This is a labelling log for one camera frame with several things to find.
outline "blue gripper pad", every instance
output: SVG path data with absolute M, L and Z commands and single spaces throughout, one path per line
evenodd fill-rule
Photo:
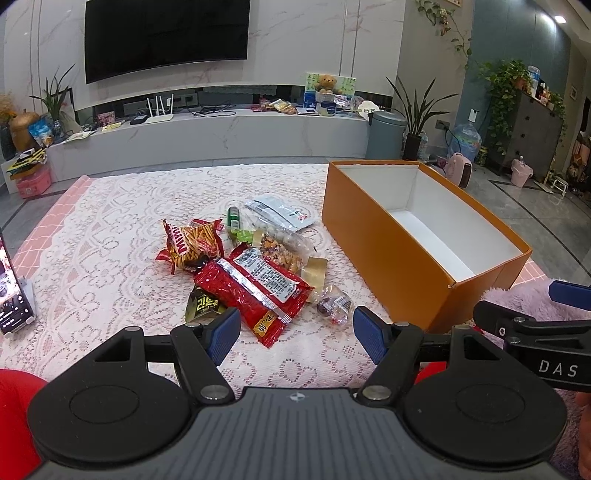
M 357 307 L 353 312 L 353 331 L 372 362 L 380 363 L 388 352 L 390 325 L 367 307 Z
M 552 301 L 583 310 L 591 310 L 591 288 L 575 283 L 554 280 L 548 287 Z
M 208 330 L 207 334 L 211 338 L 211 342 L 205 351 L 217 367 L 221 365 L 236 340 L 238 340 L 241 320 L 240 312 L 237 309 L 227 309 L 212 323 L 203 328 L 204 335 Z

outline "toy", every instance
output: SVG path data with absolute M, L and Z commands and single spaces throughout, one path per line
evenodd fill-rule
M 316 91 L 320 93 L 339 93 L 335 89 L 336 78 L 332 75 L 321 75 L 316 83 Z

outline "pink lace tablecloth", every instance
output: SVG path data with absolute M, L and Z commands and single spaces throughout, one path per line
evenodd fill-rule
M 193 281 L 184 272 L 170 275 L 168 264 L 154 260 L 165 240 L 162 219 L 179 225 L 195 217 L 213 220 L 268 192 L 320 218 L 326 171 L 327 165 L 281 164 L 82 177 L 14 258 L 19 274 L 33 280 L 38 320 L 13 339 L 0 339 L 0 367 L 51 380 L 126 326 L 168 333 L 184 322 Z M 327 281 L 388 320 L 322 223 L 304 234 L 329 260 Z M 542 275 L 529 262 L 519 279 Z M 310 306 L 271 349 L 243 328 L 220 366 L 237 392 L 245 385 L 357 387 L 373 369 L 352 326 L 333 326 Z M 174 378 L 169 365 L 150 370 Z

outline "black tv screen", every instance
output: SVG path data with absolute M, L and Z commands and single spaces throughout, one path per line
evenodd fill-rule
M 89 0 L 86 83 L 164 65 L 245 60 L 250 0 Z

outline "phone screen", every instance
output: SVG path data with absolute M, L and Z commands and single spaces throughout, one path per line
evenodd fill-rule
M 27 324 L 31 306 L 18 284 L 0 231 L 0 331 L 6 335 Z

